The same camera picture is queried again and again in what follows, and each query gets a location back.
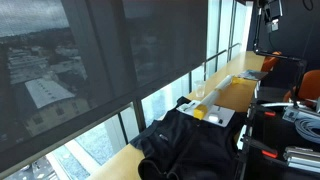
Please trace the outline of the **small white puck device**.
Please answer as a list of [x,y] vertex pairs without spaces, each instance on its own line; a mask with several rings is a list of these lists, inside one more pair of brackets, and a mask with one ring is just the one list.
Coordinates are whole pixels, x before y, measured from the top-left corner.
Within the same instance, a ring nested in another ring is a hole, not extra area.
[[212,121],[212,122],[217,122],[218,119],[219,119],[219,118],[218,118],[217,115],[210,115],[210,116],[209,116],[209,120]]

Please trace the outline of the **white paper sheet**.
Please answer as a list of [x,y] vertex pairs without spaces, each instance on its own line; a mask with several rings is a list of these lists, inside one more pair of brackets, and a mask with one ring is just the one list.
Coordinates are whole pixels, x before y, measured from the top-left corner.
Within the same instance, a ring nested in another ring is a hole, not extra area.
[[[199,105],[200,102],[197,100],[192,100],[189,103],[184,103],[182,105],[179,105],[177,107],[177,110],[181,113],[184,113],[186,115],[193,116],[193,111],[194,108]],[[204,121],[207,121],[209,123],[218,125],[220,127],[226,127],[230,120],[232,119],[232,116],[234,115],[235,111],[232,109],[224,108],[221,106],[217,105],[212,105],[211,109],[207,113],[207,115],[204,117]],[[218,116],[218,121],[217,122],[212,122],[209,120],[210,115],[217,115]]]

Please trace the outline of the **orange chair near right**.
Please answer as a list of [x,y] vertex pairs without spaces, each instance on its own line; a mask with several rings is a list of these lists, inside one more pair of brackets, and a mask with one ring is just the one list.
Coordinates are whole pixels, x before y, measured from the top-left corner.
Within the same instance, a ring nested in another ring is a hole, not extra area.
[[320,97],[320,70],[311,70],[304,74],[297,98],[299,100]]

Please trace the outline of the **orange chair far back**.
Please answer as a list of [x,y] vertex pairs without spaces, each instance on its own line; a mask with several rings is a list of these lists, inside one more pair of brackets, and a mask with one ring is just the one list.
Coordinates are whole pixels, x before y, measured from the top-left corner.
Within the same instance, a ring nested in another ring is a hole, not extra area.
[[272,70],[274,65],[278,62],[277,55],[280,55],[279,51],[273,52],[273,56],[265,57],[262,68],[261,68],[263,72],[269,72]]

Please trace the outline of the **white tube with yellow caps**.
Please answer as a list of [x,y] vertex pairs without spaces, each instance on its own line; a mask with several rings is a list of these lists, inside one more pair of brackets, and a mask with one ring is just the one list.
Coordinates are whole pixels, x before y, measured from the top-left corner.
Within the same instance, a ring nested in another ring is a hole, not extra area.
[[203,120],[207,115],[211,106],[217,101],[220,94],[231,84],[237,84],[242,81],[235,75],[227,75],[201,102],[194,108],[193,116],[199,120]]

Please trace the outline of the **clear plastic cup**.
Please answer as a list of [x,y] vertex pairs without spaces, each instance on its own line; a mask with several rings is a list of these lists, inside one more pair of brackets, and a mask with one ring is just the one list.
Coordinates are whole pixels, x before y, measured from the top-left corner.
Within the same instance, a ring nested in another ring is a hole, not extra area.
[[197,80],[194,84],[196,96],[203,97],[205,94],[205,82],[203,80]]

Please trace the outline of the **black zip-up vest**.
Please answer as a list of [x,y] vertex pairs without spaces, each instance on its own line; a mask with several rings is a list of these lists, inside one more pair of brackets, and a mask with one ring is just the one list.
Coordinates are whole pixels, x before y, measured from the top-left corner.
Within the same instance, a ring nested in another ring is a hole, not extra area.
[[138,165],[142,180],[233,180],[238,148],[234,136],[246,114],[235,113],[219,127],[173,108],[130,141],[144,159]]

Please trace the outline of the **silver aluminium rail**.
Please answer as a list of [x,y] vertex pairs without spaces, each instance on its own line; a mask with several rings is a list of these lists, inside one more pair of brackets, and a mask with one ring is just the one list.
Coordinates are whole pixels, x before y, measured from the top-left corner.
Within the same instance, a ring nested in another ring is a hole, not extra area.
[[285,148],[283,157],[291,168],[320,173],[319,152],[312,149],[288,146]]

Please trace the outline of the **orange chair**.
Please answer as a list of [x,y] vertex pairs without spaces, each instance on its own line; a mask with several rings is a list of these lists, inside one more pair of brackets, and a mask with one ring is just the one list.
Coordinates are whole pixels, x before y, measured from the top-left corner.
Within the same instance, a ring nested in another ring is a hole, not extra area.
[[320,97],[320,70],[311,70],[304,74],[297,98],[299,100]]
[[262,68],[261,68],[263,72],[269,72],[272,70],[274,65],[278,62],[277,55],[280,55],[279,51],[273,52],[273,56],[265,57]]

